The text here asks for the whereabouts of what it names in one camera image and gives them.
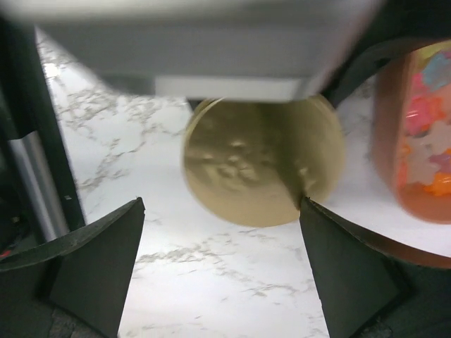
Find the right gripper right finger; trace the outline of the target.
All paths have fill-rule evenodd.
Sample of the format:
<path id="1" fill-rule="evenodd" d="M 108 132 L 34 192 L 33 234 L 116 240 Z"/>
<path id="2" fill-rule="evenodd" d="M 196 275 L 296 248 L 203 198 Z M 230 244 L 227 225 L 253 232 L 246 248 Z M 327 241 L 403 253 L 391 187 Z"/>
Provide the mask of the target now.
<path id="1" fill-rule="evenodd" d="M 299 223 L 330 337 L 449 337 L 450 258 L 300 201 Z"/>

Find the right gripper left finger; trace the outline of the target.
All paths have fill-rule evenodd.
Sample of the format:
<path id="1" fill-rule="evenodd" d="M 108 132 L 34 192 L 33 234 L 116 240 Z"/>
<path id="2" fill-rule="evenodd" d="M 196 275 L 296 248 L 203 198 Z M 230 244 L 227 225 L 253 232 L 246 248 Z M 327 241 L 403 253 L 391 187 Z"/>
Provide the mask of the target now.
<path id="1" fill-rule="evenodd" d="M 117 337 L 144 225 L 136 198 L 1 261 L 2 337 Z"/>

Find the gold jar lid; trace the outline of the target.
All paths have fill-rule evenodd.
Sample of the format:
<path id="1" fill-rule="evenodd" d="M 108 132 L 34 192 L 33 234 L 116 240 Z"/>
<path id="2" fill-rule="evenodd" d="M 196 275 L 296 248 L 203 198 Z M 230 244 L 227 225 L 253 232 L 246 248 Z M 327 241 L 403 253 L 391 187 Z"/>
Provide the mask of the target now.
<path id="1" fill-rule="evenodd" d="M 273 227 L 325 201 L 345 170 L 345 137 L 321 95 L 287 103 L 207 99 L 193 110 L 183 172 L 198 202 L 222 220 Z"/>

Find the pink gummy star tray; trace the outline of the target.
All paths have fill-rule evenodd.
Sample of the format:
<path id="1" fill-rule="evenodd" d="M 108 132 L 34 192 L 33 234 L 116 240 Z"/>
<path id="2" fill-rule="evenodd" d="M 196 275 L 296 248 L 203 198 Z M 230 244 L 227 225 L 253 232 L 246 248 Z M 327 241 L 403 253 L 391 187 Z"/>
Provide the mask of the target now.
<path id="1" fill-rule="evenodd" d="M 376 78 L 371 157 L 396 202 L 450 223 L 450 41 L 391 61 Z"/>

